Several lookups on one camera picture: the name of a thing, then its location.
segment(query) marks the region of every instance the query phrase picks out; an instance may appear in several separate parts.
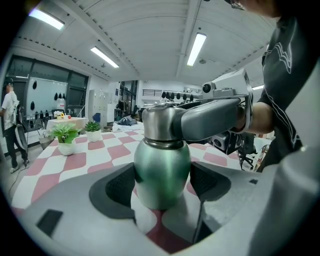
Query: succulent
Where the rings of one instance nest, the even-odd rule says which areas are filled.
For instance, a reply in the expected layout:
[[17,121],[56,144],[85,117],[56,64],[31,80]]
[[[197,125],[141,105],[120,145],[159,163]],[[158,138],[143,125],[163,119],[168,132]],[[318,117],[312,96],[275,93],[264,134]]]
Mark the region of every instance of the succulent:
[[86,125],[85,125],[85,130],[87,132],[96,132],[99,131],[100,128],[100,123],[95,122],[95,121],[89,121]]
[[80,131],[80,129],[75,129],[74,126],[74,123],[58,123],[52,128],[51,135],[58,137],[59,143],[71,144],[72,141],[79,136],[78,132]]

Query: ceiling light fixture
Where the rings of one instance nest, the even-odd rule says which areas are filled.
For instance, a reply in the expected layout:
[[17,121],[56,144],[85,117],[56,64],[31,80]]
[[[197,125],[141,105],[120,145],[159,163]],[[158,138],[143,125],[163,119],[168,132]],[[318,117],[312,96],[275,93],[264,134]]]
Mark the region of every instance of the ceiling light fixture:
[[109,59],[102,51],[100,51],[97,47],[93,47],[91,49],[92,52],[94,52],[96,55],[98,55],[100,58],[108,62],[112,67],[119,68],[119,66],[114,63],[111,59]]
[[30,12],[29,14],[30,17],[34,17],[38,20],[41,20],[45,23],[48,23],[49,25],[55,27],[56,29],[60,30],[64,24],[57,20],[56,18],[44,13],[43,11],[40,11],[38,9],[33,9],[32,12]]
[[264,85],[261,86],[257,86],[257,87],[253,87],[252,90],[258,90],[258,89],[262,89],[264,87]]
[[194,63],[198,57],[198,54],[199,54],[202,46],[204,45],[206,38],[207,38],[207,36],[205,34],[201,34],[201,33],[196,34],[188,62],[186,63],[188,66],[192,67],[194,65]]

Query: black pants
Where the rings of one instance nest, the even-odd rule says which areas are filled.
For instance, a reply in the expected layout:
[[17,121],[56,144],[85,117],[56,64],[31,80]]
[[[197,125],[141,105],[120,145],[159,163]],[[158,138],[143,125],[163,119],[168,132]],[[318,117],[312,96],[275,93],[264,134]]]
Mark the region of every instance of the black pants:
[[17,141],[16,137],[16,132],[15,132],[16,126],[12,126],[9,129],[6,129],[4,131],[4,136],[5,136],[5,141],[6,141],[6,148],[8,149],[8,153],[11,157],[11,164],[13,168],[16,168],[18,166],[17,163],[17,156],[16,156],[16,150],[15,150],[15,145],[21,152],[21,157],[23,160],[28,159],[28,154],[27,152],[22,149]]

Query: pink and white checkered tablecloth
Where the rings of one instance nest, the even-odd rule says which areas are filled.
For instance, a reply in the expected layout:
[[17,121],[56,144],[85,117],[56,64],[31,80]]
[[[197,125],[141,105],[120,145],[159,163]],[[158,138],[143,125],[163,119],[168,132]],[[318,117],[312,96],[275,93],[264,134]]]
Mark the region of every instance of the pink and white checkered tablecloth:
[[[64,156],[54,140],[34,161],[19,183],[11,206],[19,214],[53,186],[72,177],[113,166],[131,163],[143,130],[105,132],[97,142],[88,142],[86,135],[76,138],[76,152]],[[236,153],[225,155],[211,145],[189,145],[191,160],[240,170]],[[139,201],[136,189],[131,196],[138,228],[168,253],[191,245],[197,226],[200,201],[189,179],[179,203],[166,211],[151,210]]]

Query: sneaker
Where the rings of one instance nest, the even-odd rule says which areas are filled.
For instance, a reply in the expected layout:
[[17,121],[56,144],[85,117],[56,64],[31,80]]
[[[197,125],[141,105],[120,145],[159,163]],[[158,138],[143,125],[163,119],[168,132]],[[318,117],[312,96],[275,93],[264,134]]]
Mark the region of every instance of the sneaker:
[[15,168],[12,167],[10,169],[10,173],[13,174],[15,171],[19,170],[19,168],[20,168],[19,165],[17,167],[15,167]]

